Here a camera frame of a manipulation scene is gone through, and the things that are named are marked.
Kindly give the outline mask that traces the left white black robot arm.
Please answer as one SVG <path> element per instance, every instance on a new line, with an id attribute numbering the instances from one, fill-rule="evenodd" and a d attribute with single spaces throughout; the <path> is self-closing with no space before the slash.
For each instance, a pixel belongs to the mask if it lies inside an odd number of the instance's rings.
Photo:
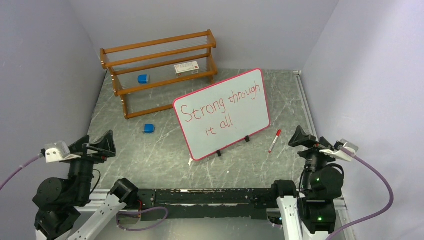
<path id="1" fill-rule="evenodd" d="M 41 154 L 46 162 L 67 163 L 69 172 L 66 179 L 44 180 L 32 199 L 38 207 L 34 223 L 38 240 L 94 240 L 120 210 L 138 203 L 139 189 L 128 179 L 119 179 L 97 211 L 83 226 L 73 229 L 81 215 L 77 208 L 91 202 L 94 166 L 115 157 L 116 152 L 112 130 L 95 142 L 86 135 L 71 145 L 64 141 L 45 145 Z"/>

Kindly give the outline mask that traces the white red whiteboard marker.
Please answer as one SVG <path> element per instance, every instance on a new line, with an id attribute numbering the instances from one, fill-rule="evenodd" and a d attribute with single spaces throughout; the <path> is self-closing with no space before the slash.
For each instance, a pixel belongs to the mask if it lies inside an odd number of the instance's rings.
<path id="1" fill-rule="evenodd" d="M 273 141 L 272 141 L 272 143 L 271 143 L 271 145 L 270 145 L 270 147 L 268 149 L 268 153 L 269 154 L 273 151 L 273 149 L 274 149 L 274 147 L 275 147 L 275 145 L 276 145 L 276 143 L 277 143 L 277 141 L 278 141 L 278 139 L 279 139 L 279 137 L 281 135 L 281 132 L 282 132 L 282 129 L 278 129 L 277 130 L 277 132 L 275 134 L 275 138 L 273 139 Z"/>

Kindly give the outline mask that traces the pink-framed whiteboard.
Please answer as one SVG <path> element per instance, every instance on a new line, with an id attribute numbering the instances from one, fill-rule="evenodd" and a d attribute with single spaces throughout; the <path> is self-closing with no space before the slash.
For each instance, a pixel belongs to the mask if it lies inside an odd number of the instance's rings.
<path id="1" fill-rule="evenodd" d="M 260 68 L 178 97 L 172 105 L 194 161 L 241 142 L 271 124 Z"/>

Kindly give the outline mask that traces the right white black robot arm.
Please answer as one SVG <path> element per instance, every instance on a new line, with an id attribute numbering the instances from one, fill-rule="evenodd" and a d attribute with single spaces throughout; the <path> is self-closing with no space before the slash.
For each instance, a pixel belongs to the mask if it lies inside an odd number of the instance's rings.
<path id="1" fill-rule="evenodd" d="M 306 134 L 300 125 L 288 145 L 305 148 L 297 153 L 305 160 L 300 182 L 276 180 L 270 202 L 278 207 L 286 240 L 324 240 L 335 231 L 334 200 L 342 196 L 344 169 L 327 153 L 334 146 L 324 137 Z"/>

